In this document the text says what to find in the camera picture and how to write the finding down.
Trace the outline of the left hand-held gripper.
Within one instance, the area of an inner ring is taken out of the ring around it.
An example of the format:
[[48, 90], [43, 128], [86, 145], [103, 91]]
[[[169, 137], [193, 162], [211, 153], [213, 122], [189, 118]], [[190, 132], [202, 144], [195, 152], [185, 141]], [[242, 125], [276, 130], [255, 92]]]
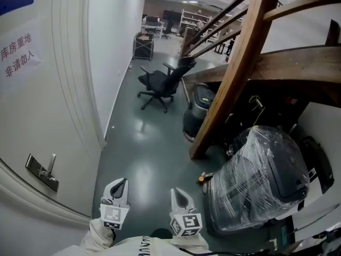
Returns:
[[129, 182], [126, 178], [116, 179], [105, 187], [100, 204], [104, 227], [122, 230], [131, 207], [128, 203], [128, 187]]

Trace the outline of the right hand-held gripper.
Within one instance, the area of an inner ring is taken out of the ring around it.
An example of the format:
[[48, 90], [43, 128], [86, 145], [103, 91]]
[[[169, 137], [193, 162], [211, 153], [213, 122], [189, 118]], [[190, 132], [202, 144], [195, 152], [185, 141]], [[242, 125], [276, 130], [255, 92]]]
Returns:
[[193, 198], [177, 187], [170, 191], [170, 227], [177, 237], [190, 237], [202, 230], [202, 217], [197, 211]]

